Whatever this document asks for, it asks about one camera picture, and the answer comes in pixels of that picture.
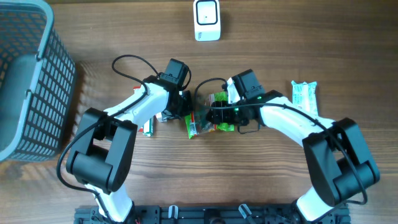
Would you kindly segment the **green snack bag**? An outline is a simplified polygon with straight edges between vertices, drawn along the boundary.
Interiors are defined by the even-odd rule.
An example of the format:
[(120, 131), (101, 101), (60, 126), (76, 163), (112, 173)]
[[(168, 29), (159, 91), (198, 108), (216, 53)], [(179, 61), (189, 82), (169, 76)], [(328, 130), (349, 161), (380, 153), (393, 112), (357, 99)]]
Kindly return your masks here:
[[(199, 95), (199, 103), (206, 106), (210, 106), (215, 101), (227, 101), (228, 94), (225, 91), (209, 94), (207, 97)], [(216, 130), (233, 132), (234, 125), (221, 123), (213, 124), (206, 119), (207, 110), (197, 108), (185, 117), (185, 123), (187, 127), (188, 138), (191, 139), (194, 136), (213, 132)]]

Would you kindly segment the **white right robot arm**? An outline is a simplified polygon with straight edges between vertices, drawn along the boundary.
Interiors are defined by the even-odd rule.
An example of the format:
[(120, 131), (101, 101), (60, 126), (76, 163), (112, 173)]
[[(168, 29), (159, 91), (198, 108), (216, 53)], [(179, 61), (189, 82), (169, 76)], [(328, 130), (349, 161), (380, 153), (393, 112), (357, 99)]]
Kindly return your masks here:
[(241, 127), (255, 120), (302, 146), (312, 186), (292, 204), (291, 223), (319, 222), (347, 203), (367, 203), (366, 190), (381, 175), (355, 121), (306, 112), (278, 91), (265, 91), (252, 70), (229, 78), (222, 87), (228, 99), (208, 107), (209, 122)]

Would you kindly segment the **light blue tissue pack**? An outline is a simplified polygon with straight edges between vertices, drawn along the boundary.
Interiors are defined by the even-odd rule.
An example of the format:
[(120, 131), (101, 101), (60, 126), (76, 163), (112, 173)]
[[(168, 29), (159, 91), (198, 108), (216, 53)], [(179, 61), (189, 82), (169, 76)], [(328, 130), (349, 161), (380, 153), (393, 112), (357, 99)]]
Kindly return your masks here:
[(317, 82), (296, 83), (295, 81), (291, 81), (291, 84), (292, 103), (304, 111), (318, 116), (318, 106), (315, 93)]

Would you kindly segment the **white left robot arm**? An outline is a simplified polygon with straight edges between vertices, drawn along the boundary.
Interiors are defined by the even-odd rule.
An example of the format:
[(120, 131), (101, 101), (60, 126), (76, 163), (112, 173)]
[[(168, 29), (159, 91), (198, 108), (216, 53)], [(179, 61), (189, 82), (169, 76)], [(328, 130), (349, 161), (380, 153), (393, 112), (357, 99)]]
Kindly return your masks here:
[(157, 114), (182, 118), (192, 110), (190, 92), (182, 82), (150, 76), (120, 104), (83, 114), (77, 134), (61, 159), (76, 178), (79, 191), (93, 194), (101, 221), (135, 223), (133, 200), (124, 182), (131, 168), (136, 135)]

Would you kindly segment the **dark green gum pack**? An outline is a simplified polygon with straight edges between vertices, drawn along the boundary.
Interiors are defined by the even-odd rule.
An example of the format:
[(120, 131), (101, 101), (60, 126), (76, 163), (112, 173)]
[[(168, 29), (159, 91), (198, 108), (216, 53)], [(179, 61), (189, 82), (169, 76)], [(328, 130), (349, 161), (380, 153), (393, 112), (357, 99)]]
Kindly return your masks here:
[(150, 118), (142, 127), (143, 135), (152, 137), (154, 135), (154, 119)]

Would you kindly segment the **red white small box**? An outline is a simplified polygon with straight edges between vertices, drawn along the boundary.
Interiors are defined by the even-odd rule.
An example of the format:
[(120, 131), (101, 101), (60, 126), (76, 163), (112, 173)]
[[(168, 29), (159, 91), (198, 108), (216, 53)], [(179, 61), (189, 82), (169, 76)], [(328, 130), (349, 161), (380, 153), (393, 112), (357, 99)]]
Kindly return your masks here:
[(155, 115), (155, 117), (158, 120), (158, 122), (160, 122), (160, 123), (165, 123), (169, 120), (169, 115), (164, 112), (157, 113)]

